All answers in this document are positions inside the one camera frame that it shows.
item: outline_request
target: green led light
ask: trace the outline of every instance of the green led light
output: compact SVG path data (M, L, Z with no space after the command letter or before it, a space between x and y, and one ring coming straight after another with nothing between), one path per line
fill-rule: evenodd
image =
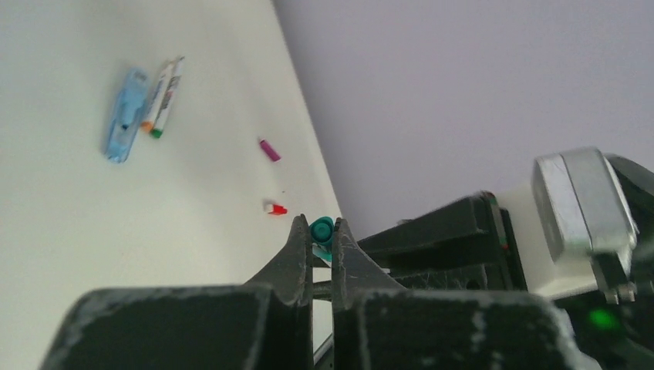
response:
M613 313L601 308L591 311L588 319L597 329L601 330L615 330L621 327L620 321Z

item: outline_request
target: pen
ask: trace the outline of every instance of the pen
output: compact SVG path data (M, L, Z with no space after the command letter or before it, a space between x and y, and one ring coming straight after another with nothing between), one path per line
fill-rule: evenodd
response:
M166 66L161 70L159 74L159 79L157 86L154 88L154 93L152 95L152 100L150 101L150 106L147 108L147 114L145 119L141 123L141 129L145 132L150 132L154 128L154 123L157 121L157 116L159 116L161 103L164 100L164 95L166 93L168 84L170 83L170 78L173 76L173 67L175 66L174 62L167 62Z
M164 132L164 127L166 126L168 115L170 114L170 106L173 105L173 101L175 100L175 92L177 91L177 86L180 84L183 67L184 57L181 56L177 59L177 63L175 63L173 78L170 79L166 93L163 96L163 101L161 102L161 110L159 111L159 116L157 116L157 120L154 123L154 128L150 131L150 135L152 135L152 137L155 139L159 139L161 134Z

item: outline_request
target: pink object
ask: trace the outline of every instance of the pink object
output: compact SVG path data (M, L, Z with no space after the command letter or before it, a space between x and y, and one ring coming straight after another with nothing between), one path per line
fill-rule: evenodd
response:
M271 161L277 162L278 160L281 159L279 154L277 154L277 152L274 149L272 149L272 145L270 145L268 141L266 140L259 141L259 146L266 153L266 155L268 155L268 158L270 158Z

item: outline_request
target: black plastic part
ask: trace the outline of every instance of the black plastic part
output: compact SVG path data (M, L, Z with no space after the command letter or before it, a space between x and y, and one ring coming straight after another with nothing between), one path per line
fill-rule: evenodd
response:
M484 264L501 274L502 286L494 289L527 289L509 214L490 192L367 237L359 246L395 275Z
M107 289L70 310L41 369L313 366L312 249L304 216L240 287Z
M654 216L654 173L623 156L609 154L607 159L618 176L629 205Z
M632 276L654 278L654 217L647 211L631 206L632 216L638 225L638 243L632 255Z
M654 298L607 304L597 291L558 299L555 304L570 316L580 350L593 357L603 369L651 370L654 368ZM601 311L616 318L612 328L597 326L591 313Z
M591 266L600 291L611 291L629 283L617 253L594 254Z
M483 200L472 196L359 240L359 246L381 267L394 267L392 259L396 256L431 251L446 246L448 241L456 243L488 235L490 229Z
M318 281L313 283L313 299L332 301L332 281Z
M330 268L329 265L327 265L322 258L318 258L316 256L313 257L313 267L322 267L322 268Z
M405 289L359 248L345 220L334 236L334 345L318 358L311 238L301 216L286 245L242 286L86 294L42 368L568 369L583 360L542 298Z
M415 273L396 273L391 276L409 289L425 290L504 290L500 268L494 264L474 264L451 270L426 270Z

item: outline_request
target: teal bottle cap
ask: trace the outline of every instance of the teal bottle cap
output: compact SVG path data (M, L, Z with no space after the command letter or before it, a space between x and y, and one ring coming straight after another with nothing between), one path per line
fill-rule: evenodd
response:
M318 245L326 248L327 251L332 249L332 235L334 234L334 221L331 217L320 217L313 221L309 226L311 239Z

